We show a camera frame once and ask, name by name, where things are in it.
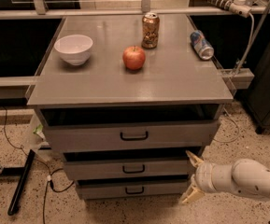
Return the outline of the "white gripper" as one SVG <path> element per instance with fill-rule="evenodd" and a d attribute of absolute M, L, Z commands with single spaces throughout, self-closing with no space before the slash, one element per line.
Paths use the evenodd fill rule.
<path fill-rule="evenodd" d="M 193 167 L 197 168 L 195 173 L 195 185 L 189 185 L 187 190 L 179 198 L 180 204 L 191 204 L 205 196 L 205 193 L 220 192 L 218 185 L 218 172 L 220 167 L 216 163 L 204 162 L 198 156 L 186 151 Z"/>

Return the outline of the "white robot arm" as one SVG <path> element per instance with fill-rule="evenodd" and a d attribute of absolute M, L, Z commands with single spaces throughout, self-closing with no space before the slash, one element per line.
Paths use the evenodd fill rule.
<path fill-rule="evenodd" d="M 181 204 L 195 202 L 207 193 L 220 192 L 270 201 L 270 169 L 261 163 L 240 159 L 233 164 L 220 165 L 203 161 L 189 150 L 186 154 L 196 171 L 179 199 Z"/>

